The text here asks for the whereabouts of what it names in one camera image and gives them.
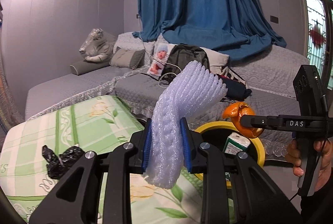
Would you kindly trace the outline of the person's right hand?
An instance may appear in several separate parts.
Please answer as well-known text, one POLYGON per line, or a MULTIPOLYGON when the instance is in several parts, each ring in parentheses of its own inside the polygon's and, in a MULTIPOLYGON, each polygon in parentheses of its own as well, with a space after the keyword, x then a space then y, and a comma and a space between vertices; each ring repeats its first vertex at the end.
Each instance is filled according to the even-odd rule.
MULTIPOLYGON (((332 159, 332 143, 329 140, 326 141, 316 141, 314 143, 314 149, 320 152, 322 156, 322 163, 318 174, 317 184, 315 186, 315 191, 320 190, 328 182, 331 176, 331 159, 332 159)), ((302 177, 304 174, 301 168, 301 152, 297 149, 297 142, 293 140, 287 146, 286 160, 293 164, 293 173, 295 176, 302 177)))

